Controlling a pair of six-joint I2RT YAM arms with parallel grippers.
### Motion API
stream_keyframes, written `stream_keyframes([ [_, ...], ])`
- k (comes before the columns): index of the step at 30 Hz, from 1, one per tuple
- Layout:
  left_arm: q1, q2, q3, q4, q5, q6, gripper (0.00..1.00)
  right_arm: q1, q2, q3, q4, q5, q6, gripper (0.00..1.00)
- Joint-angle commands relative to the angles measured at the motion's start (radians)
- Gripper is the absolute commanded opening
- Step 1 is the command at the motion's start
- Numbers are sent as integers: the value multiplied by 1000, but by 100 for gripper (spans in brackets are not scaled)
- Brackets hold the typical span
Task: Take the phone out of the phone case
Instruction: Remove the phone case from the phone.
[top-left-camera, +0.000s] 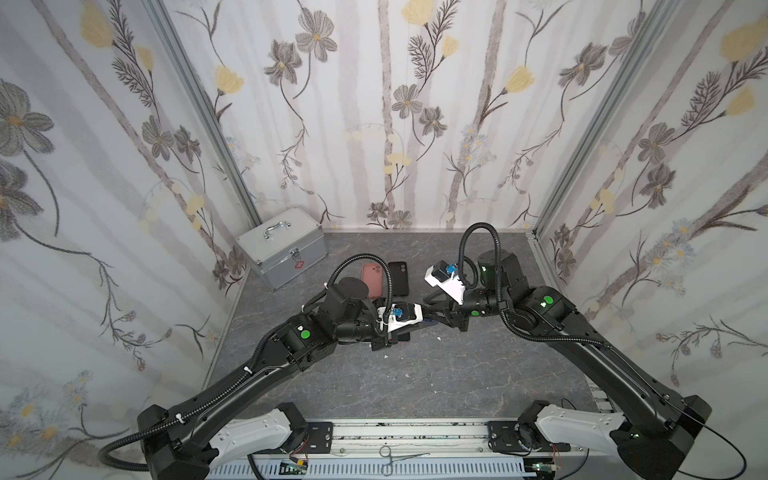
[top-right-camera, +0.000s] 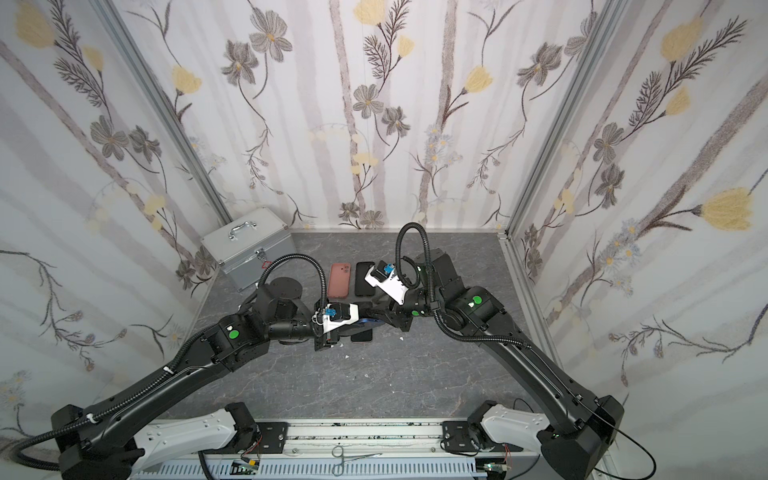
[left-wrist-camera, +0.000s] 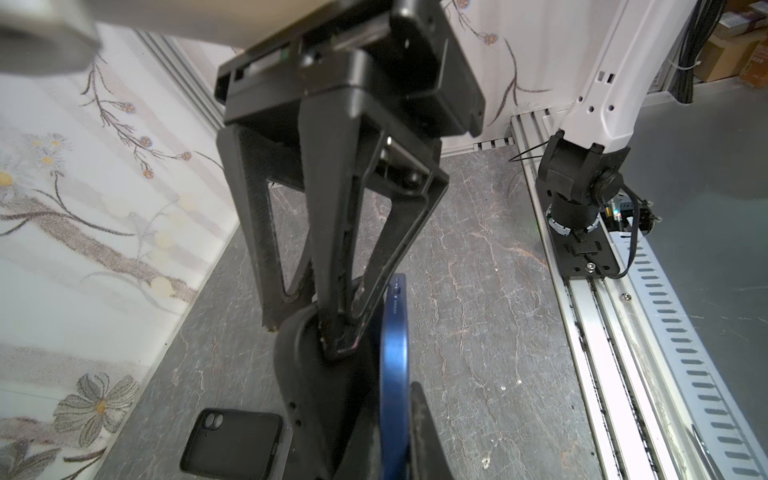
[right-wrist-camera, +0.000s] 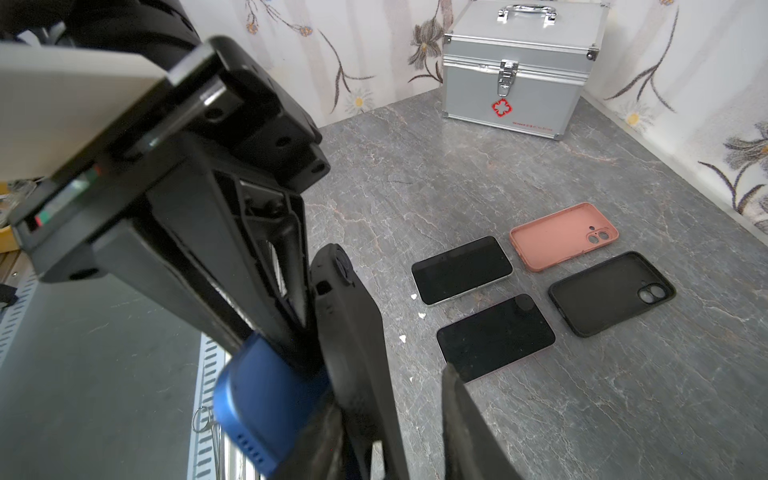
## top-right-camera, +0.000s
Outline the black phone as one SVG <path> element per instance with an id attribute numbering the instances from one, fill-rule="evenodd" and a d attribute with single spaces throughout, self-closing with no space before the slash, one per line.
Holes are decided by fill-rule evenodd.
<path id="1" fill-rule="evenodd" d="M 350 340 L 353 343 L 366 343 L 371 342 L 373 340 L 373 331 L 372 330 L 366 330 L 362 332 L 358 332 L 350 337 Z"/>
<path id="2" fill-rule="evenodd" d="M 359 327 L 359 328 L 362 328 L 362 327 L 376 328 L 376 327 L 379 327 L 379 326 L 382 326 L 382 325 L 386 325 L 386 324 L 387 324 L 387 322 L 384 321 L 384 320 L 381 320 L 381 319 L 362 318 L 362 319 L 358 320 L 357 322 L 355 322 L 353 324 L 353 326 L 354 327 Z"/>

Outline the black phone case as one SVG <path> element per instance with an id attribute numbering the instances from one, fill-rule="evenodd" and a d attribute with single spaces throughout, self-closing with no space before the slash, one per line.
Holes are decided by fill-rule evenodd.
<path id="1" fill-rule="evenodd" d="M 355 266 L 354 295 L 356 297 L 373 297 L 376 293 L 374 286 L 366 280 L 369 271 L 375 266 L 374 262 L 358 262 Z"/>

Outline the pink phone case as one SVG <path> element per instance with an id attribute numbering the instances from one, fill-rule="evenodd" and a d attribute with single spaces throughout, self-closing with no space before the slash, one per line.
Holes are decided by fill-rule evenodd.
<path id="1" fill-rule="evenodd" d="M 328 281 L 328 297 L 344 299 L 349 295 L 351 265 L 349 263 L 334 263 L 331 265 Z"/>

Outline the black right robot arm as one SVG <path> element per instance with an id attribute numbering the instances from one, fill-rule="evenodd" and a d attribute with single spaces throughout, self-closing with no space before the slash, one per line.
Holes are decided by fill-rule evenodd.
<path id="1" fill-rule="evenodd" d="M 435 320 L 448 337 L 488 351 L 533 397 L 544 419 L 486 402 L 470 416 L 482 442 L 507 444 L 539 454 L 563 479 L 586 479 L 620 434 L 624 408 L 598 397 L 569 377 L 518 328 L 486 288 L 467 287 L 450 256 L 431 248 L 425 228 L 405 224 L 392 264 L 375 268 L 374 280 L 401 317 Z"/>

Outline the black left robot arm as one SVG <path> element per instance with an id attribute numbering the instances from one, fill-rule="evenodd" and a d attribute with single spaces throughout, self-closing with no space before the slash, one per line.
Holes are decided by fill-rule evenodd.
<path id="1" fill-rule="evenodd" d="M 308 309 L 299 297 L 262 274 L 238 310 L 193 334 L 175 356 L 152 374 L 108 400 L 59 411 L 49 432 L 10 451 L 19 465 L 57 471 L 64 479 L 127 479 L 149 452 L 137 434 L 151 421 L 203 386 L 266 354 L 273 340 L 322 340 L 333 321 L 354 319 L 357 310 L 330 302 L 326 275 L 312 257 L 288 254 L 275 262 L 306 261 L 320 280 L 320 299 Z"/>

